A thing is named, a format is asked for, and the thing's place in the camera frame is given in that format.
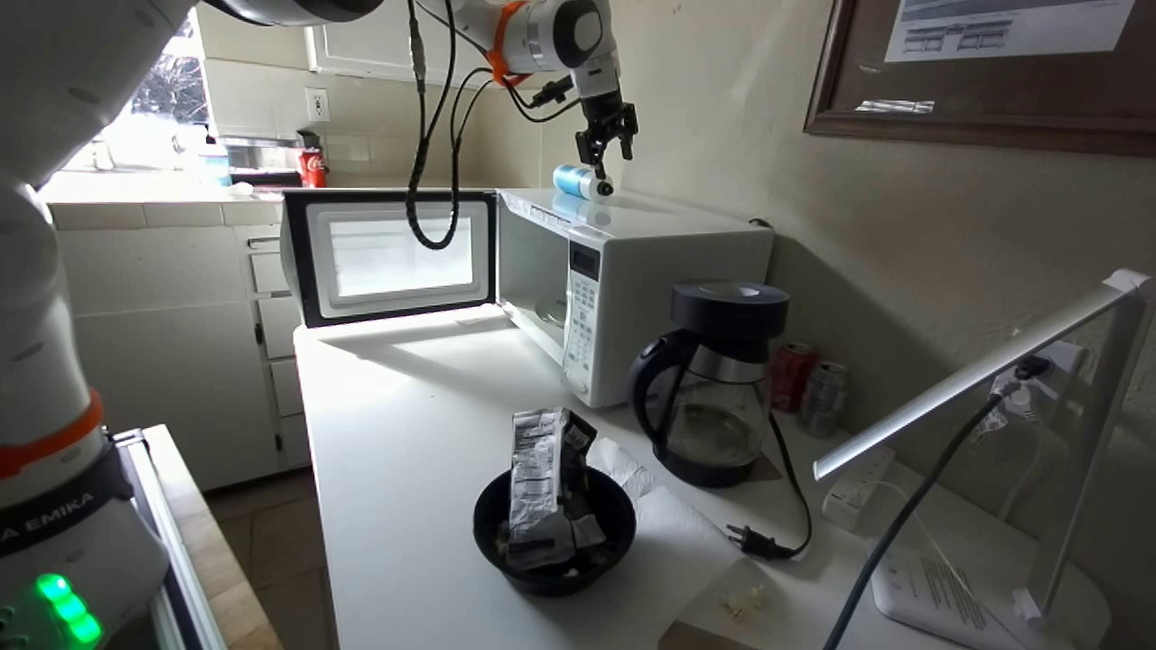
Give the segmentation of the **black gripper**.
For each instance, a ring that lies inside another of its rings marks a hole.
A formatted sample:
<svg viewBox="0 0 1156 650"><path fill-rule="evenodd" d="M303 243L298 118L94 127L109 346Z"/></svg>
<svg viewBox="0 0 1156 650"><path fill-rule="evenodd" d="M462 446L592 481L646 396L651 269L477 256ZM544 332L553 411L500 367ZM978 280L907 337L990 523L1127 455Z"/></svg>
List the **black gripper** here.
<svg viewBox="0 0 1156 650"><path fill-rule="evenodd" d="M638 118L620 94L586 98L583 114L586 114L586 127L574 132L583 161L600 166L609 139L620 145L620 155L633 155L633 137L638 132Z"/></svg>

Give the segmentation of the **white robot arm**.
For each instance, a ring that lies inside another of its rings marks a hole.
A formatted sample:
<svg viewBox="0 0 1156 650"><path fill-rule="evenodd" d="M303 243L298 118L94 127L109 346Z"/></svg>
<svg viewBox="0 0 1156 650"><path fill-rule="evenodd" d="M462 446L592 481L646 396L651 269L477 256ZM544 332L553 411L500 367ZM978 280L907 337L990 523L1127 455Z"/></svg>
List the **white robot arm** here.
<svg viewBox="0 0 1156 650"><path fill-rule="evenodd" d="M38 188L131 100L196 2L249 24L384 0L0 0L0 647L105 650L170 555L87 381Z"/></svg>

